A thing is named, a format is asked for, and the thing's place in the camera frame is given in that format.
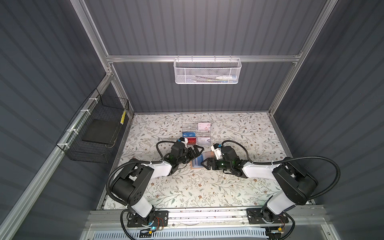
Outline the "blue credit card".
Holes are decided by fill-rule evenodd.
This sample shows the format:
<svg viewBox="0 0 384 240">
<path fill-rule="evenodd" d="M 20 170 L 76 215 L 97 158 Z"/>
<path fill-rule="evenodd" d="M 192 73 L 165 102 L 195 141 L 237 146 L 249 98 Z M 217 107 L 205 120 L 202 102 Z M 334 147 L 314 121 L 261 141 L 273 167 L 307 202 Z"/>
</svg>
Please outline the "blue credit card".
<svg viewBox="0 0 384 240">
<path fill-rule="evenodd" d="M 197 158 L 193 159 L 192 160 L 192 168 L 194 169 L 199 169 L 199 168 L 203 168 L 202 166 L 202 162 L 204 161 L 204 156 L 203 155 L 200 155 L 198 156 Z"/>
<path fill-rule="evenodd" d="M 196 133 L 195 132 L 183 132 L 182 136 L 183 136 L 183 138 L 195 138 Z"/>
</svg>

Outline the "pink leather card holder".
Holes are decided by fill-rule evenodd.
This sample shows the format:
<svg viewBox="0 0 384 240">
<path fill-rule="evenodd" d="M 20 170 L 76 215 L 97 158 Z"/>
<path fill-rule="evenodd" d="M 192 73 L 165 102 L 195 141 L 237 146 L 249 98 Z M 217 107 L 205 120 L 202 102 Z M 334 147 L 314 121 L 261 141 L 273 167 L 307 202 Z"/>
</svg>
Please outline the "pink leather card holder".
<svg viewBox="0 0 384 240">
<path fill-rule="evenodd" d="M 191 161 L 191 169 L 204 168 L 202 162 L 208 158 L 215 158 L 214 152 L 203 152 L 200 156 Z"/>
</svg>

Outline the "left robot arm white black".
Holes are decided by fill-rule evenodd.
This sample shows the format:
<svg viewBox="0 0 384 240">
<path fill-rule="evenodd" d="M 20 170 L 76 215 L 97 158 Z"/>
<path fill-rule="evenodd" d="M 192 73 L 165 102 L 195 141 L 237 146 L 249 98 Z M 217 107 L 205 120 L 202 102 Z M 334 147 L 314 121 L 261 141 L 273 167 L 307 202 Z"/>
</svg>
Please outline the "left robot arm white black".
<svg viewBox="0 0 384 240">
<path fill-rule="evenodd" d="M 156 150 L 160 160 L 155 162 L 131 159 L 111 172 L 106 182 L 107 195 L 115 202 L 125 206 L 131 214 L 148 221 L 155 217 L 155 207 L 144 197 L 145 190 L 152 179 L 168 177 L 201 156 L 204 147 L 188 146 L 188 140 L 180 138 L 173 141 L 159 141 Z"/>
</svg>

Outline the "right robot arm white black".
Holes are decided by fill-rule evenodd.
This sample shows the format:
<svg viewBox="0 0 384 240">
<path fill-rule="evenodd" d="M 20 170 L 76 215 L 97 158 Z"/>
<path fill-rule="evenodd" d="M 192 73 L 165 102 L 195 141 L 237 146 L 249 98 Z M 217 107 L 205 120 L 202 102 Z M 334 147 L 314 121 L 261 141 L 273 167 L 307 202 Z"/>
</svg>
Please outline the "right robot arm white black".
<svg viewBox="0 0 384 240">
<path fill-rule="evenodd" d="M 277 181 L 280 191 L 270 197 L 260 210 L 260 216 L 272 223 L 284 211 L 305 205 L 318 186 L 318 181 L 292 158 L 286 163 L 268 164 L 241 160 L 236 151 L 222 145 L 212 146 L 213 157 L 204 157 L 202 166 L 207 170 L 223 171 L 239 178 L 264 178 Z"/>
</svg>

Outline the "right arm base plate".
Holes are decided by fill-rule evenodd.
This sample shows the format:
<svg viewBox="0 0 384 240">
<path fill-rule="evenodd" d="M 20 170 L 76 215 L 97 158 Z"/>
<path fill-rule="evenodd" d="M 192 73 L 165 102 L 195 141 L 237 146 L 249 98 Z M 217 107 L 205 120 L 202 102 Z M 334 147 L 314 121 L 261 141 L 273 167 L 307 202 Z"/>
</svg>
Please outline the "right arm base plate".
<svg viewBox="0 0 384 240">
<path fill-rule="evenodd" d="M 247 218 L 250 224 L 286 224 L 290 220 L 286 214 L 276 215 L 266 208 L 247 208 Z"/>
</svg>

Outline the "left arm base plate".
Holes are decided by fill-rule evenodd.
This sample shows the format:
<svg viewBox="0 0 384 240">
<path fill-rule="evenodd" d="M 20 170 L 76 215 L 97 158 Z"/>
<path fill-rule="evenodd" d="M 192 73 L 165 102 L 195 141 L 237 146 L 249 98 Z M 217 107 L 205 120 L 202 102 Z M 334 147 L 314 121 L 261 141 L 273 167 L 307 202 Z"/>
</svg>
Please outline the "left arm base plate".
<svg viewBox="0 0 384 240">
<path fill-rule="evenodd" d="M 147 217 L 141 217 L 139 214 L 129 214 L 128 216 L 128 228 L 138 227 L 167 227 L 169 220 L 169 211 L 151 211 Z"/>
</svg>

